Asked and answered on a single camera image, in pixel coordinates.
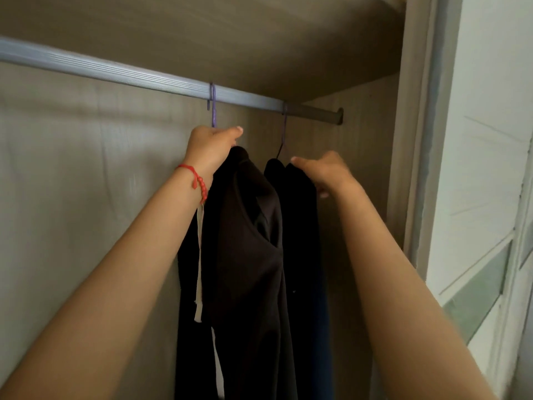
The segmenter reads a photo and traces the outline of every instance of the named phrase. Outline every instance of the red bracelet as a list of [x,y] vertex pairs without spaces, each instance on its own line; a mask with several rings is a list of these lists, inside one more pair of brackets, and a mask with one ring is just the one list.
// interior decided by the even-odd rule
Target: red bracelet
[[194,179],[194,181],[192,181],[192,187],[194,189],[196,189],[196,187],[198,186],[198,183],[200,184],[200,188],[202,190],[202,200],[200,201],[200,204],[203,205],[203,203],[207,199],[207,188],[205,187],[205,182],[203,181],[203,178],[201,176],[199,176],[198,173],[196,172],[195,168],[190,166],[190,165],[180,164],[176,168],[179,168],[179,167],[187,168],[190,171],[192,171],[192,173],[195,175],[195,179]]

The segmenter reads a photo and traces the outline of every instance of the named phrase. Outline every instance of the closet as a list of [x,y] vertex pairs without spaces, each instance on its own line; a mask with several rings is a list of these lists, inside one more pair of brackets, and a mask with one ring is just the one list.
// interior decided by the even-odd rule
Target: closet
[[[259,169],[288,114],[281,160],[338,151],[402,243],[434,9],[0,0],[0,384],[180,163],[190,130],[210,124],[209,83],[218,127],[244,128]],[[101,71],[103,61],[116,70]],[[193,90],[177,95],[174,76]],[[319,220],[336,398],[368,398],[372,354],[331,201]],[[173,398],[179,297],[173,267],[117,399]]]

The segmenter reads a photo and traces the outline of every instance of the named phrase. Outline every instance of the person's left arm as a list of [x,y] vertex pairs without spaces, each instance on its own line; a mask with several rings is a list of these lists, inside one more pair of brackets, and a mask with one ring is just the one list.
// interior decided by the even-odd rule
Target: person's left arm
[[[209,187],[242,133],[195,128],[183,163]],[[202,198],[193,180],[186,168],[174,171],[43,330],[0,398],[113,396]]]

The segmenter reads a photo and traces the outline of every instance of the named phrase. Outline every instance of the person's left hand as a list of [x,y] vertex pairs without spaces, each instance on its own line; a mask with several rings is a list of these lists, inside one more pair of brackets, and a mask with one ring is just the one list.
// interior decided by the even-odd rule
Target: person's left hand
[[183,164],[194,167],[197,174],[203,178],[206,187],[209,188],[213,181],[213,174],[226,160],[230,148],[236,145],[237,139],[242,134],[243,128],[240,126],[228,129],[195,127],[189,137]]

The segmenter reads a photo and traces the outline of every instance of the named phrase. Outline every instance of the silver clothes rail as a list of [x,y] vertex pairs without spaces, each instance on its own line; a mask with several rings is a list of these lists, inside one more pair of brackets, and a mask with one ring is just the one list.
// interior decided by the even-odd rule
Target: silver clothes rail
[[[0,37],[0,61],[204,100],[210,99],[210,85],[207,82],[159,73],[5,37]],[[279,113],[283,113],[284,106],[284,101],[282,100],[222,86],[217,86],[217,101]],[[286,109],[286,114],[290,116],[298,116],[335,125],[342,124],[342,108],[337,112],[332,112],[315,107],[287,103]]]

